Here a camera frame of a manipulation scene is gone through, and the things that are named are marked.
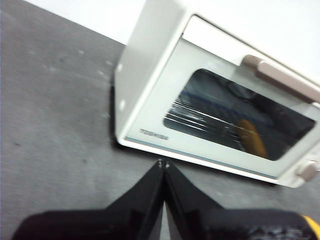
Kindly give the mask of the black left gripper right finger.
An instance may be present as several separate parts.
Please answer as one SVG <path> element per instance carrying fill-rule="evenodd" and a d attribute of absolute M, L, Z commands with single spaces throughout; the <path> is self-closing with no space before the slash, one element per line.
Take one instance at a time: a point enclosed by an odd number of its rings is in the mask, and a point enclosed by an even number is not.
<path fill-rule="evenodd" d="M 183 240 L 311 240 L 307 219 L 279 209 L 224 208 L 172 163 L 164 165 L 165 202 Z"/>

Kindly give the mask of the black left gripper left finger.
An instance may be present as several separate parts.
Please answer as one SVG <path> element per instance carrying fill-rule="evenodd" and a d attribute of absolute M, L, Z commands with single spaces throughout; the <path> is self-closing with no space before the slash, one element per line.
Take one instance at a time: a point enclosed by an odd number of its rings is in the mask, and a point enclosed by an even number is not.
<path fill-rule="evenodd" d="M 147 240 L 160 222 L 164 161 L 103 209 L 59 210 L 25 218 L 14 240 Z"/>

